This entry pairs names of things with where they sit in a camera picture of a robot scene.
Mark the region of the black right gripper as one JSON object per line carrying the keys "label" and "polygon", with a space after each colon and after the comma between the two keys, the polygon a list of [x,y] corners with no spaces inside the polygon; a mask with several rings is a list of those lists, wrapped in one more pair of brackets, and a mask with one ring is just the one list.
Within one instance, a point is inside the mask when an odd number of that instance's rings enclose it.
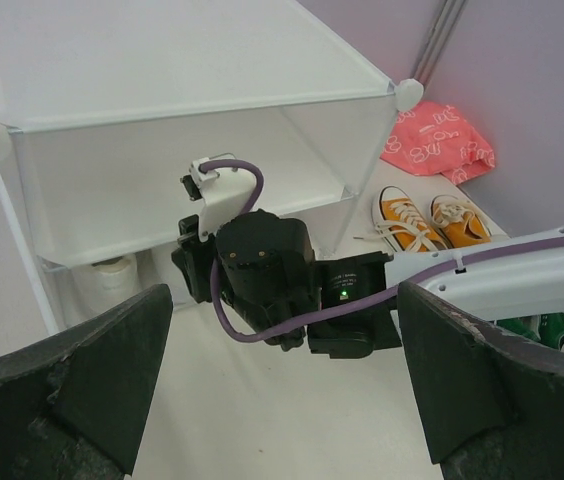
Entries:
{"label": "black right gripper", "polygon": [[316,258],[303,221],[257,210],[234,218],[206,242],[197,227],[197,215],[178,222],[171,254],[196,302],[212,301],[216,265],[220,299],[256,333],[317,310]]}

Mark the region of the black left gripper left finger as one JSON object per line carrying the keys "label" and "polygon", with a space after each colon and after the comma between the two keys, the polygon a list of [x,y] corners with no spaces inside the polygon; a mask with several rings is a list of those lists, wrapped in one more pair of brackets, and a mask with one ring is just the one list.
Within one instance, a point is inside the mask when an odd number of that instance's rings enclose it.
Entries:
{"label": "black left gripper left finger", "polygon": [[132,475],[167,343],[169,288],[0,357],[0,479]]}

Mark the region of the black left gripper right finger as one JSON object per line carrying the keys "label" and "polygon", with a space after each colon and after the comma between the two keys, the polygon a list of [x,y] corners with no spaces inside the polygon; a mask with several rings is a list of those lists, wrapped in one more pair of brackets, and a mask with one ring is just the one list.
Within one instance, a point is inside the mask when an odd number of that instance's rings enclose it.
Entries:
{"label": "black left gripper right finger", "polygon": [[564,479],[564,353],[422,287],[398,317],[429,455],[446,479]]}

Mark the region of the orange canvas sneaker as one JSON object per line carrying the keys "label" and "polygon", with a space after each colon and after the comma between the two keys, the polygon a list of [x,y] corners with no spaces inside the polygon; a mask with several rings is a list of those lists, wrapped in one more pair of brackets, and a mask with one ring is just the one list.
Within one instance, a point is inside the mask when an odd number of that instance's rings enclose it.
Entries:
{"label": "orange canvas sneaker", "polygon": [[439,252],[448,246],[427,222],[413,200],[396,186],[384,187],[372,204],[373,232],[356,235],[356,240],[383,240],[400,253]]}
{"label": "orange canvas sneaker", "polygon": [[438,195],[430,205],[431,222],[452,248],[491,242],[486,217],[469,201]]}

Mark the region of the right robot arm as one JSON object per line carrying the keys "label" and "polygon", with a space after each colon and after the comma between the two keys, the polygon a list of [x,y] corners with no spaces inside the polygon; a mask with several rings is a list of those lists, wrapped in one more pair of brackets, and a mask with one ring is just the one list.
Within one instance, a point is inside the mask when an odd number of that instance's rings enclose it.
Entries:
{"label": "right robot arm", "polygon": [[193,299],[211,303],[241,343],[307,346],[359,359],[402,343],[397,289],[411,282],[487,321],[564,311],[564,227],[433,253],[319,260],[305,223],[258,210],[208,240],[179,224],[172,252]]}

